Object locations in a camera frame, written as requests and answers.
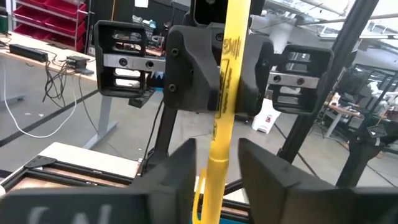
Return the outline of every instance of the machine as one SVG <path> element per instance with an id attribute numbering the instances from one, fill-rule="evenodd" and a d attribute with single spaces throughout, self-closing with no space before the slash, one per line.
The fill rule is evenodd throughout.
<path id="1" fill-rule="evenodd" d="M 220 217 L 231 218 L 221 212 L 221 207 L 227 206 L 222 196 L 233 115 L 256 115 L 269 84 L 274 91 L 275 109 L 316 116 L 324 102 L 321 96 L 333 61 L 331 50 L 299 45 L 288 45 L 282 54 L 274 54 L 271 40 L 249 34 L 249 12 L 259 15 L 263 4 L 264 0 L 192 0 L 185 25 L 169 30 L 165 60 L 146 56 L 143 27 L 99 21 L 95 42 L 101 94 L 137 98 L 147 86 L 164 88 L 162 123 L 152 156 L 142 166 L 143 175 L 127 189 L 78 187 L 11 192 L 0 201 L 2 223 L 216 224 Z M 118 32 L 136 33 L 141 39 L 118 39 Z M 120 43 L 140 48 L 121 50 L 115 47 Z M 309 54 L 310 60 L 289 59 L 292 53 Z M 307 69 L 299 73 L 289 70 L 290 63 L 302 63 Z M 117 68 L 138 70 L 141 75 L 122 77 L 115 72 Z M 165 72 L 162 82 L 153 82 L 146 75 L 159 71 Z M 133 79 L 140 86 L 118 86 L 118 78 Z M 301 91 L 299 95 L 286 94 L 280 90 L 283 86 Z M 297 101 L 289 103 L 284 98 Z M 195 196 L 193 193 L 195 140 L 187 140 L 167 156 L 178 110 L 215 114 L 209 165 L 199 181 L 206 179 L 204 195 L 199 190 Z M 225 154 L 224 161 L 216 161 L 215 157 Z M 396 190 L 339 189 L 247 139 L 239 140 L 239 166 L 250 201 L 250 205 L 233 204 L 235 209 L 247 212 L 240 216 L 240 223 L 397 223 Z"/>

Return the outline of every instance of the shelf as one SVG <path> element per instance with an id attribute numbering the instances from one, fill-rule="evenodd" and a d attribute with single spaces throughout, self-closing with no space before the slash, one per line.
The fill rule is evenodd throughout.
<path id="1" fill-rule="evenodd" d="M 41 30 L 46 30 L 46 31 L 51 32 L 51 33 L 53 33 L 53 34 L 58 34 L 58 35 L 61 35 L 61 36 L 64 36 L 64 37 L 69 37 L 69 38 L 71 38 L 71 39 L 75 39 L 75 36 L 73 36 L 73 35 L 67 35 L 67 34 L 64 34 L 64 33 L 62 33 L 62 32 L 58 32 L 58 31 L 55 31 L 55 30 L 52 30 L 52 29 L 49 29 L 49 28 L 46 28 L 46 27 L 42 27 L 42 26 L 33 24 L 33 23 L 31 23 L 31 22 L 26 22 L 26 21 L 17 19 L 17 18 L 15 18 L 15 17 L 12 17 L 12 20 L 14 20 L 14 21 L 16 21 L 16 22 L 20 22 L 21 24 L 26 24 L 26 25 L 28 25 L 28 26 L 32 26 L 32 27 L 41 29 Z"/>
<path id="2" fill-rule="evenodd" d="M 32 8 L 32 9 L 36 9 L 36 10 L 38 10 L 38 11 L 46 12 L 46 13 L 51 14 L 51 15 L 54 15 L 54 16 L 58 16 L 58 17 L 61 17 L 61 18 L 64 18 L 64 19 L 68 19 L 68 20 L 71 20 L 71 21 L 74 21 L 74 22 L 77 22 L 77 20 L 78 20 L 77 18 L 68 17 L 68 16 L 65 16 L 65 15 L 62 15 L 62 14 L 59 14 L 59 13 L 50 11 L 50 10 L 48 10 L 48 9 L 43 9 L 43 8 L 41 8 L 41 7 L 37 7 L 37 6 L 31 5 L 31 4 L 29 4 L 29 3 L 26 3 L 26 2 L 23 2 L 23 1 L 20 1 L 20 0 L 15 0 L 15 3 L 16 3 L 16 4 L 23 5 L 23 6 L 26 6 L 26 7 L 30 7 L 30 8 Z"/>

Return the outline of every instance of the concrete floor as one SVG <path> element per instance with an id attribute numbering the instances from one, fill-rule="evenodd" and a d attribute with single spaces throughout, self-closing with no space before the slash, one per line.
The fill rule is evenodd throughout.
<path id="1" fill-rule="evenodd" d="M 58 109 L 50 100 L 42 103 L 45 83 L 44 68 L 28 67 L 25 63 L 5 58 L 0 58 L 0 60 L 4 60 L 6 64 L 7 94 L 11 96 L 13 93 L 22 91 L 27 94 L 24 101 L 11 106 L 11 110 L 17 118 L 20 127 L 26 127 L 39 120 L 40 116 L 46 116 Z M 65 90 L 65 99 L 67 103 L 71 103 L 73 102 L 73 89 L 75 89 L 78 97 L 80 97 L 80 94 L 76 78 L 74 78 L 74 81 L 69 78 L 68 83 Z M 2 91 L 2 80 L 0 80 L 0 84 L 0 90 Z M 88 80 L 82 80 L 81 84 L 84 94 L 96 88 L 96 83 Z M 126 99 L 113 99 L 111 119 L 118 120 L 119 124 L 94 150 L 114 156 L 123 156 L 132 160 L 142 158 L 161 98 L 161 92 L 156 93 L 141 109 L 128 106 Z M 99 118 L 100 102 L 100 94 L 96 94 L 86 100 L 88 111 L 95 123 Z M 70 112 L 71 110 L 64 112 L 31 133 L 36 135 L 51 133 Z M 276 121 L 276 125 L 285 135 L 288 135 L 294 119 L 294 115 L 282 114 Z M 176 149 L 184 140 L 196 138 L 198 141 L 198 172 L 206 166 L 212 124 L 213 116 L 210 114 L 178 112 L 170 151 Z M 1 108 L 0 139 L 4 139 L 16 131 L 17 129 L 7 110 Z M 94 134 L 95 130 L 88 121 L 83 104 L 80 103 L 70 120 L 53 136 L 44 139 L 21 136 L 0 148 L 0 169 L 16 170 L 54 141 L 82 147 Z M 228 182 L 239 178 L 238 138 L 248 138 L 274 154 L 285 141 L 277 128 L 272 128 L 269 134 L 264 134 L 255 132 L 250 126 L 237 122 L 234 126 L 231 142 Z M 348 157 L 348 151 L 340 144 L 329 139 L 322 139 L 314 134 L 309 135 L 306 139 L 300 153 L 317 175 L 331 184 L 336 183 Z M 386 154 L 382 159 L 373 159 L 362 175 L 359 186 L 392 187 L 392 185 L 398 185 L 397 162 L 398 157 L 391 154 Z M 294 165 L 310 173 L 310 170 L 300 158 L 296 158 Z"/>

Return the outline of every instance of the desk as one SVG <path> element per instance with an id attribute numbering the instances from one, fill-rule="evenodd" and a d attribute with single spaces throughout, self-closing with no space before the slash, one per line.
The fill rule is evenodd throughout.
<path id="1" fill-rule="evenodd" d="M 96 62 L 94 57 L 90 57 L 85 54 L 81 54 L 72 50 L 68 49 L 60 49 L 58 47 L 54 47 L 49 45 L 46 42 L 42 42 L 39 40 L 35 40 L 33 38 L 20 35 L 14 32 L 10 32 L 9 37 L 0 37 L 0 40 L 3 42 L 8 42 L 9 44 L 21 44 L 26 47 L 32 47 L 36 49 L 41 49 L 43 51 L 48 51 L 49 53 L 49 60 L 51 61 L 55 56 L 56 60 L 65 60 L 67 56 L 71 55 L 77 55 L 81 57 L 88 58 L 90 61 L 87 63 L 87 69 L 96 71 Z M 35 60 L 31 60 L 29 58 L 21 57 L 18 55 L 10 54 L 7 49 L 0 49 L 0 55 L 7 57 L 7 58 L 12 58 L 14 60 L 19 60 L 21 62 L 28 63 L 30 65 L 35 65 L 37 67 L 45 67 L 45 63 L 41 63 Z M 51 63 L 49 65 L 49 69 L 54 72 L 59 72 L 61 69 L 60 66 L 55 65 Z M 87 80 L 91 80 L 93 82 L 96 82 L 96 73 L 94 75 L 88 76 L 88 75 L 82 75 L 82 78 L 85 78 Z M 17 96 L 14 98 L 7 99 L 8 100 L 17 100 L 22 98 L 23 96 Z M 83 147 L 85 149 L 92 149 L 104 136 L 106 136 L 110 131 L 112 131 L 113 128 L 116 127 L 117 121 L 109 122 L 109 114 L 111 112 L 111 104 L 112 104 L 112 98 L 108 96 L 102 96 L 101 100 L 101 109 L 100 109 L 100 114 L 99 114 L 99 121 L 98 121 L 98 133 L 96 133 Z"/>
<path id="2" fill-rule="evenodd" d="M 354 112 L 354 111 L 350 111 L 348 109 L 345 109 L 345 108 L 342 108 L 342 107 L 339 107 L 339 106 L 335 106 L 335 105 L 331 105 L 331 104 L 328 105 L 328 108 L 336 111 L 337 115 L 334 118 L 333 122 L 330 124 L 330 127 L 328 128 L 328 131 L 325 134 L 326 138 L 330 138 L 333 130 L 336 128 L 336 126 L 339 123 L 339 121 L 340 121 L 340 119 L 341 119 L 343 114 L 344 115 L 350 115 L 350 116 L 357 116 L 357 117 L 361 116 L 360 113 L 357 113 L 357 112 Z"/>
<path id="3" fill-rule="evenodd" d="M 87 149 L 83 149 L 80 147 L 70 146 L 67 144 L 62 144 L 59 142 L 54 142 L 49 147 L 44 149 L 39 153 L 40 156 L 46 156 L 54 158 L 58 161 L 67 162 L 69 164 L 74 164 L 78 166 L 88 167 L 94 170 L 101 170 L 105 172 L 110 172 L 113 174 L 123 175 L 125 177 L 134 178 L 137 174 L 137 170 L 139 167 L 139 162 L 131 161 L 128 159 L 110 156 L 108 154 L 103 154 L 101 152 L 95 152 Z M 7 179 L 10 179 L 13 175 L 18 173 L 19 168 L 15 172 L 13 172 L 9 177 L 5 178 L 0 182 L 0 185 L 5 182 Z M 36 179 L 27 179 L 24 182 L 20 182 L 16 186 L 18 189 L 29 188 L 29 187 L 44 187 L 44 188 L 54 188 L 54 187 L 65 187 L 64 185 L 59 185 L 55 183 L 48 183 Z M 244 203 L 244 197 L 242 190 L 236 191 L 232 194 L 225 195 L 225 199 L 234 200 L 237 202 Z M 232 210 L 228 208 L 224 208 L 223 210 L 228 210 L 230 212 L 236 212 L 243 214 L 242 211 Z"/>

